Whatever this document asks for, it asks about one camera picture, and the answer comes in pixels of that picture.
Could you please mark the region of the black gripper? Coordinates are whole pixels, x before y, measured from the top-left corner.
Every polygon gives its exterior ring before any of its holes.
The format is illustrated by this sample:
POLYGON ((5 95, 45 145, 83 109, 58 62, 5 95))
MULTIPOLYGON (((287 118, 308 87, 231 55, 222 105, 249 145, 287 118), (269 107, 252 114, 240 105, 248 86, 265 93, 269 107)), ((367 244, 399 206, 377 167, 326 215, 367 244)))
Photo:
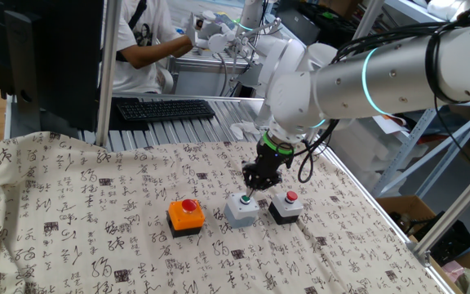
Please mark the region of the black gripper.
POLYGON ((293 145, 262 143, 257 146, 256 175, 253 162, 242 163, 242 175, 246 185, 246 196, 252 197, 255 190, 264 191, 282 182, 280 166, 290 168, 293 163, 293 145))

